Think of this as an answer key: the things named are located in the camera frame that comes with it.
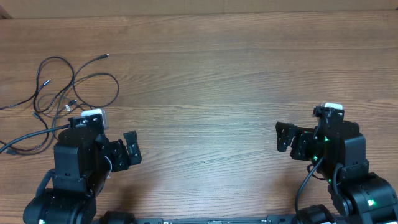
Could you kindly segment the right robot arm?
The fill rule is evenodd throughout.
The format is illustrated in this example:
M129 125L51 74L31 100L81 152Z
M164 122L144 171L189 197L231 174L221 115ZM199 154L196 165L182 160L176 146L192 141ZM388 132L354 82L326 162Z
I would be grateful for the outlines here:
M278 122L277 149L291 148L294 160L310 161L328 182L328 192L339 215L324 205L295 208L297 223L397 223L397 194L392 185L370 172L366 140L357 123L322 117L314 128Z

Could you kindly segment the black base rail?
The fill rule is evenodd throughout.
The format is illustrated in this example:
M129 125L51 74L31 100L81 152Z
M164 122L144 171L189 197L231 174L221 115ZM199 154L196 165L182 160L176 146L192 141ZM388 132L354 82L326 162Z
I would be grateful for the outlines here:
M295 215L268 215L266 217L241 217L241 218L188 218L188 219L163 219L163 218L134 218L132 214L127 215L130 220L124 221L101 217L92 223L136 223L136 224L294 224L302 223Z

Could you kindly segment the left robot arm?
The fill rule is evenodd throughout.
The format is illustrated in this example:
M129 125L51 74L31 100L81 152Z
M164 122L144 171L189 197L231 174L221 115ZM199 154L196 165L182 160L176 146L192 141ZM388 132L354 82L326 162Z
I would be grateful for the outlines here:
M112 172L140 164L137 133L110 141L89 127L69 128L54 146L55 167L42 179L23 213L24 223L91 223L96 198Z

